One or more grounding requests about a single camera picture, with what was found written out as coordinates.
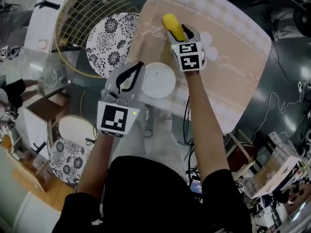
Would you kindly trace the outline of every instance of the yellow sponge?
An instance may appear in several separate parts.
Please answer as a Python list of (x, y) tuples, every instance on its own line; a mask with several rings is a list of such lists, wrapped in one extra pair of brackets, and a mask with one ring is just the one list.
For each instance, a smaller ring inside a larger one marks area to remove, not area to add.
[(163, 23), (167, 30), (170, 30), (178, 41), (186, 41), (183, 28), (179, 24), (174, 14), (163, 16)]

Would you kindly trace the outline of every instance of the black and white floral tablecloth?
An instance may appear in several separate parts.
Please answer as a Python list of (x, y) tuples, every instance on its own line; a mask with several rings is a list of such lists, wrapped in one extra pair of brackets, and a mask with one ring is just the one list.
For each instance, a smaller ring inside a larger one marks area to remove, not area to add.
[(125, 63), (130, 50), (139, 14), (119, 13), (101, 20), (90, 32), (87, 58), (92, 68), (102, 77)]
[(89, 154), (80, 145), (60, 138), (50, 151), (50, 166), (62, 181), (78, 183)]

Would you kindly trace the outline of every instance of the wire rack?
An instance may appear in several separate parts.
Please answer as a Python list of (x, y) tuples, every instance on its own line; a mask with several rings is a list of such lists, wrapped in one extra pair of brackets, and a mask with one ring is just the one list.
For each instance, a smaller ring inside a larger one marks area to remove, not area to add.
[(67, 49), (86, 49), (86, 42), (90, 31), (102, 19), (121, 12), (136, 12), (139, 10), (130, 0), (68, 0), (62, 8), (55, 27), (55, 44), (64, 62), (75, 71), (94, 78), (77, 70), (63, 56), (61, 47)]

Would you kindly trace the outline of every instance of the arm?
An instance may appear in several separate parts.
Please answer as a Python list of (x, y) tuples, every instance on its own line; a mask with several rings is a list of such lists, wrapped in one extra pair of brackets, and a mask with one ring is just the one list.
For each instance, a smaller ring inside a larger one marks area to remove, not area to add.
[(100, 134), (83, 169), (77, 192), (101, 200), (106, 180), (113, 137)]
[(195, 156), (201, 182), (212, 172), (228, 169), (223, 134), (198, 72), (185, 72), (190, 104)]
[(214, 225), (230, 232), (252, 232), (250, 214), (233, 181), (225, 155), (223, 134), (201, 76), (197, 72), (191, 72), (186, 73), (186, 77), (190, 94), (194, 151), (208, 218)]

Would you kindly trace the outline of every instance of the beige tablecloth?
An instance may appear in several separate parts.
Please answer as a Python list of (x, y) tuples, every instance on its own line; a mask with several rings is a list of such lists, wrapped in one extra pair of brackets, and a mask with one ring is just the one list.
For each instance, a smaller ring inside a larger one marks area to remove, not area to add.
[(172, 59), (162, 22), (173, 13), (201, 35), (206, 55), (202, 80), (224, 133), (233, 130), (258, 85), (271, 47), (270, 37), (226, 0), (148, 0), (138, 19), (128, 55), (130, 61), (164, 62), (176, 75), (173, 92), (163, 99), (141, 93), (146, 104), (183, 117), (188, 99), (185, 76)]

